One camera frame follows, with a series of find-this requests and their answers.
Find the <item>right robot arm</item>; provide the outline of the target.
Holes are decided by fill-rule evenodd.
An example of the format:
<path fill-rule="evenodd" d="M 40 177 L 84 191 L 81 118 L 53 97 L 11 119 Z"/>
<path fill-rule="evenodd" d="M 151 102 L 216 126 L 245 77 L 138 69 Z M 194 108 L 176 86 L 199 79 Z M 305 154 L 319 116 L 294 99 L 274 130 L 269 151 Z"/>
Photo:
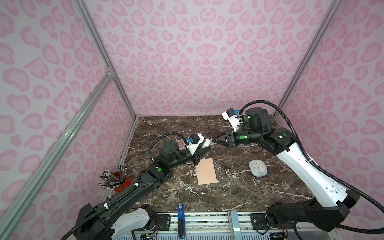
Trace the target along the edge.
<path fill-rule="evenodd" d="M 240 110 L 230 108 L 222 116 L 230 122 L 232 130 L 221 134 L 224 141 L 220 141 L 219 136 L 213 138 L 214 143 L 227 148 L 258 144 L 290 167 L 312 193 L 313 198 L 304 202 L 271 205 L 262 221 L 268 229 L 277 229 L 287 222 L 293 225 L 303 222 L 326 232 L 340 228 L 361 234 L 383 234 L 383 228 L 359 229 L 342 225 L 360 198 L 366 199 L 381 212 L 384 207 L 320 167 L 306 152 L 290 119 L 277 105 L 256 100 Z"/>

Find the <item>peach pink envelope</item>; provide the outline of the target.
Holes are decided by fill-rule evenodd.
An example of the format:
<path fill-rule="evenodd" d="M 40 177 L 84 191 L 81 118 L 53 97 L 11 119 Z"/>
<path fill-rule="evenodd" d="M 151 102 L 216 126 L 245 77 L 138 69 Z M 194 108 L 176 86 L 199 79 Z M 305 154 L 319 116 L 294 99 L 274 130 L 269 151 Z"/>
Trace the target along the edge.
<path fill-rule="evenodd" d="M 202 159 L 196 166 L 198 185 L 215 184 L 217 180 L 213 159 Z"/>

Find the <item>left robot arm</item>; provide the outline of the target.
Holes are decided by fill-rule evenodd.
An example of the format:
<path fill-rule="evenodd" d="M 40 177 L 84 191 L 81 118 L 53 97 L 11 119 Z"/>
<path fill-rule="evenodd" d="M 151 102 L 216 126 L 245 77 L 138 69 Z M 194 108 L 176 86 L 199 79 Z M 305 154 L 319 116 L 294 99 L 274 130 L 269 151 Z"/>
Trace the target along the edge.
<path fill-rule="evenodd" d="M 127 188 L 110 199 L 92 207 L 81 208 L 75 226 L 62 238 L 74 236 L 77 240 L 112 240 L 118 236 L 118 228 L 128 231 L 152 230 L 156 225 L 156 212 L 149 206 L 139 207 L 129 214 L 126 224 L 119 224 L 119 218 L 139 200 L 159 189 L 173 176 L 173 168 L 192 162 L 195 166 L 211 149 L 212 141 L 202 134 L 193 134 L 189 139 L 182 138 L 184 149 L 175 141 L 167 141 L 154 157 L 154 161 Z"/>

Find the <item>white glue stick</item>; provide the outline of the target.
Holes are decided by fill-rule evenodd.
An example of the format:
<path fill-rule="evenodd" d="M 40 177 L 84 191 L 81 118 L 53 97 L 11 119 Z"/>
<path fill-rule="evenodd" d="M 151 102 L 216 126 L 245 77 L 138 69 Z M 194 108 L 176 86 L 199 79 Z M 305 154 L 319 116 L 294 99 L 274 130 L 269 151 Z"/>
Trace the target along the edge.
<path fill-rule="evenodd" d="M 202 148 L 207 148 L 211 146 L 211 144 L 212 144 L 212 141 L 210 139 L 206 139 L 202 145 Z"/>

